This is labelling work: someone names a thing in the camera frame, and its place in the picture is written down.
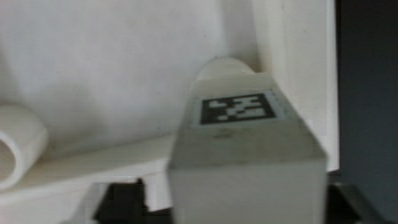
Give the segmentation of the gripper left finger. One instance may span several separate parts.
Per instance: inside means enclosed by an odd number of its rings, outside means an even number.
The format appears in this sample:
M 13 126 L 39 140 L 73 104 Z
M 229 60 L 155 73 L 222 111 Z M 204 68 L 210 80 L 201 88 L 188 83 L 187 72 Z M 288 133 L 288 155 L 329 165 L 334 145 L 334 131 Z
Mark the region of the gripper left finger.
M 149 210 L 146 183 L 112 183 L 94 212 L 98 224 L 174 224 L 171 208 Z

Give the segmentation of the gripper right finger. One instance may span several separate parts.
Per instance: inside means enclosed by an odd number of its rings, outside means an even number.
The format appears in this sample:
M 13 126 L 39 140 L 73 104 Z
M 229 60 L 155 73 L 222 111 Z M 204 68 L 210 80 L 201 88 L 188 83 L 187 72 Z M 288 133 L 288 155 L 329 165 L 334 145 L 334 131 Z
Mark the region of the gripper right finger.
M 323 224 L 398 224 L 380 215 L 359 188 L 341 182 L 327 187 Z

